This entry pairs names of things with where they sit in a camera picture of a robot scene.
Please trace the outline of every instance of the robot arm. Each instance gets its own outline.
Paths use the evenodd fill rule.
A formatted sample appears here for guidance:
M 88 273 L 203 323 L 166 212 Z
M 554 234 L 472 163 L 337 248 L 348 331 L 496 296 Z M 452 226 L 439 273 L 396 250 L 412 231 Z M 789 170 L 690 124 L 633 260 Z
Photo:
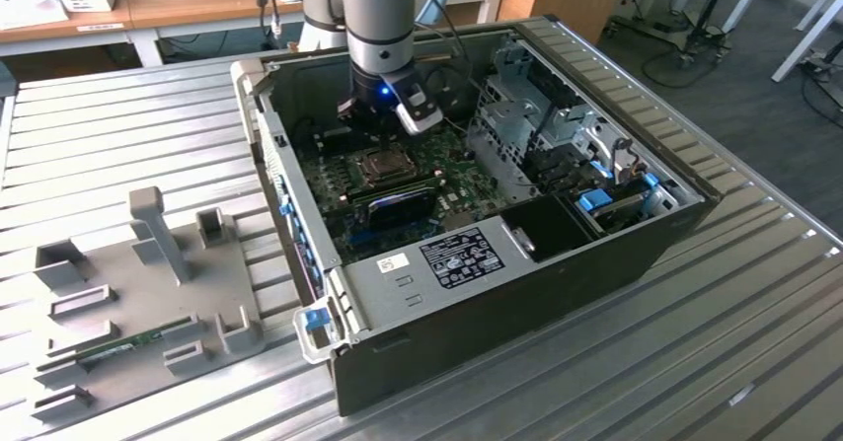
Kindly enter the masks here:
M 435 23 L 440 15 L 436 2 L 420 0 L 416 14 L 416 0 L 341 0 L 353 84 L 351 100 L 375 113 L 394 110 L 412 135 L 443 119 L 412 60 L 415 21 Z

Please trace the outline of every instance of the slotted metal surface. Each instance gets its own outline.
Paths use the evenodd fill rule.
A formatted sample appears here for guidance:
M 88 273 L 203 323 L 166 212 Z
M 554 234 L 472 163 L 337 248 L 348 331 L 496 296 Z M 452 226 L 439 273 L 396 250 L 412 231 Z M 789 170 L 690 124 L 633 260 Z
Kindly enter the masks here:
M 80 233 L 77 241 L 88 248 L 128 238 L 112 209 L 129 183 L 157 180 L 178 208 L 166 217 L 170 225 L 211 203 L 233 210 L 273 343 L 251 359 L 54 437 L 789 440 L 843 433 L 843 261 L 836 237 L 570 32 L 545 20 L 526 25 L 725 193 L 701 227 L 641 280 L 435 381 L 339 418 L 327 369 L 301 360 L 288 326 L 295 292 L 253 168 L 243 158 L 244 142 L 220 136 L 236 128 L 224 119 L 233 93 L 224 87 L 189 90 L 208 86 L 204 79 L 220 74 L 221 63 L 26 85 L 18 97 L 19 104 L 29 104 L 25 113 L 7 115 L 3 127 L 10 125 L 9 156 L 18 157 L 17 169 L 40 168 L 30 168 L 38 171 L 30 175 L 11 168 L 6 176 L 13 185 L 0 193 L 0 248 L 7 252 L 0 257 L 6 277 L 0 282 L 0 425 L 14 426 L 17 434 L 37 431 L 21 402 L 29 384 L 25 356 L 37 346 L 19 323 L 37 295 L 32 281 L 9 278 L 14 258 L 37 234 L 56 229 Z M 172 86 L 178 82 L 184 88 Z M 152 84 L 166 85 L 165 98 L 153 96 Z M 68 95 L 101 91 L 125 98 L 128 106 L 97 106 L 85 99 L 78 103 L 89 106 L 56 111 L 72 105 Z M 161 102 L 174 96 L 201 102 Z M 37 113 L 38 101 L 52 101 L 44 114 Z M 197 124 L 205 122 L 203 129 Z M 50 129 L 60 134 L 48 133 Z M 153 146 L 140 148 L 137 155 L 105 155 L 110 158 L 90 170 L 70 166 L 84 160 L 66 162 L 78 159 L 77 153 L 109 152 L 109 140 L 101 137 L 117 139 L 145 129 L 148 143 L 181 140 L 176 143 L 184 145 L 160 152 L 164 157 Z M 66 147 L 52 146 L 61 143 Z M 132 153 L 142 147 L 132 140 L 118 143 Z M 38 147 L 46 147 L 41 150 L 50 160 L 68 164 L 65 171 L 44 166 L 40 154 L 32 153 Z M 217 151 L 221 158 L 215 160 Z M 108 173 L 117 163 L 121 171 Z M 77 187 L 38 186 L 49 181 Z M 74 224 L 70 217 L 93 208 L 102 213 L 102 224 Z M 56 225 L 33 227 L 42 224 L 32 215 L 48 216 Z M 9 232 L 15 239 L 5 238 Z M 610 264 L 622 264 L 621 256 Z

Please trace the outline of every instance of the wooden table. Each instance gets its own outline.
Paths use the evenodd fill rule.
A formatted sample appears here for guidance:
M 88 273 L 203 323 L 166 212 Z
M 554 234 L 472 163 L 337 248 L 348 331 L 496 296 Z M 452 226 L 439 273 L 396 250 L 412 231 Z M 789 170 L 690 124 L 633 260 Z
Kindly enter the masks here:
M 476 23 L 494 22 L 500 0 L 447 0 L 448 5 L 479 4 Z M 301 22 L 300 3 L 277 3 L 281 24 Z M 271 21 L 265 9 L 264 23 Z M 69 14 L 70 20 L 0 32 L 0 57 L 26 52 L 129 42 L 142 66 L 162 64 L 156 42 L 161 38 L 253 28 L 259 25 L 253 0 L 118 0 L 108 14 Z M 97 33 L 77 27 L 113 24 Z
M 66 16 L 65 22 L 0 31 L 0 56 L 126 41 L 129 0 L 117 0 L 110 12 L 66 12 Z

